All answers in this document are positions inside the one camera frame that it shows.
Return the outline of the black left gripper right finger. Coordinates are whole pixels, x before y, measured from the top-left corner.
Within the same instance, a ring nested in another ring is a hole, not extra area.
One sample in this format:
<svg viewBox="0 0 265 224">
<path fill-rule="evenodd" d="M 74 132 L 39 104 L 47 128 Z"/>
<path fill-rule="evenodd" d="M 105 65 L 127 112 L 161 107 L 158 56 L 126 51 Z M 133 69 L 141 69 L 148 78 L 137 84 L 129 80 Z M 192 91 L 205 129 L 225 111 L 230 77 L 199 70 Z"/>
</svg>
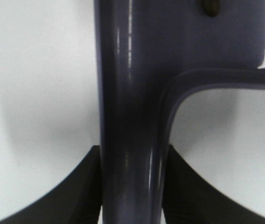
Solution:
<svg viewBox="0 0 265 224">
<path fill-rule="evenodd" d="M 265 217 L 207 183 L 172 145 L 168 147 L 162 207 L 168 224 L 265 224 Z"/>
</svg>

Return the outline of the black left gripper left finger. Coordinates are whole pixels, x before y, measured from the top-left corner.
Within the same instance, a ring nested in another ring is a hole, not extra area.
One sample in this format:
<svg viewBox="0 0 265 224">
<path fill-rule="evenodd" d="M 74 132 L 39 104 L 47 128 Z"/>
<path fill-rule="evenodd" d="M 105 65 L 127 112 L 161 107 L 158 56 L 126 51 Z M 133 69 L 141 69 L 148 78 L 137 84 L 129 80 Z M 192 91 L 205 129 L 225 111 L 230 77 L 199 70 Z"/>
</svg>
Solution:
<svg viewBox="0 0 265 224">
<path fill-rule="evenodd" d="M 100 147 L 93 146 L 78 166 L 49 193 L 1 224 L 96 224 L 102 205 Z"/>
</svg>

